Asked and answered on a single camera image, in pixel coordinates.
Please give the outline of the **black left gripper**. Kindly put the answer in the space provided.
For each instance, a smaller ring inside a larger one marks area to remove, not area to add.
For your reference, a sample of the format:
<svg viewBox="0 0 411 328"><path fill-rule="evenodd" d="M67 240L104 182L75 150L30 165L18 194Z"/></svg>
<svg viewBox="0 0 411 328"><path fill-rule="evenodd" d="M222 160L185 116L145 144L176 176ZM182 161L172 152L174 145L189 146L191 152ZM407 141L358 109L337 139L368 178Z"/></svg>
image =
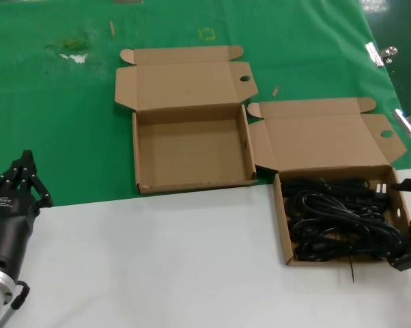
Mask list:
<svg viewBox="0 0 411 328"><path fill-rule="evenodd" d="M39 200L31 194L32 189L40 196ZM0 174L1 272L20 273L39 209L50 207L53 207L53 199L37 175L33 153L24 150L20 158Z"/></svg>

